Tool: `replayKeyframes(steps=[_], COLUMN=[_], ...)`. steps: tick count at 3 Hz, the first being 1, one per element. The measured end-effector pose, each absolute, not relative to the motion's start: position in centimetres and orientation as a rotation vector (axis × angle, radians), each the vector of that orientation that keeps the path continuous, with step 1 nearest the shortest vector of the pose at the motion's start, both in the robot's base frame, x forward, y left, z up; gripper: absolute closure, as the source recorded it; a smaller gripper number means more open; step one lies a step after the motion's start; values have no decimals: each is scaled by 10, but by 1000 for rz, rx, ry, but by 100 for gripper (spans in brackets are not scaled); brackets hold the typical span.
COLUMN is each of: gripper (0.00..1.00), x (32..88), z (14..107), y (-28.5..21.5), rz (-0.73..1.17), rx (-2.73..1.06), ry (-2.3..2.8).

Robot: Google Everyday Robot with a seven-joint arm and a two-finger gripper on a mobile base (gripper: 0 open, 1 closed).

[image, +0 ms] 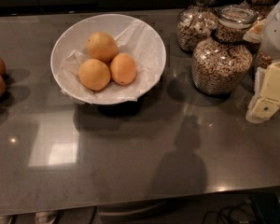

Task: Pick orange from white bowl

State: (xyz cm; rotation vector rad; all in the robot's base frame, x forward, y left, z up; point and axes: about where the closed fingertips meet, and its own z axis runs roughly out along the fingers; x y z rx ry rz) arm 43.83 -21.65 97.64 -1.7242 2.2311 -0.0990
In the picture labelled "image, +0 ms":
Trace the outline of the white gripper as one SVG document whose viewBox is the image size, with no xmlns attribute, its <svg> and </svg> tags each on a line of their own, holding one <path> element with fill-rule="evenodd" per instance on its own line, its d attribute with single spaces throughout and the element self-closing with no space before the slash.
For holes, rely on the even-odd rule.
<svg viewBox="0 0 280 224">
<path fill-rule="evenodd" d="M 256 22 L 245 33 L 244 41 L 261 42 L 260 48 L 265 54 L 280 60 L 280 0 L 266 20 Z M 254 92 L 245 118 L 259 124 L 270 120 L 280 109 L 280 61 L 270 64 L 266 69 L 257 69 Z"/>
</svg>

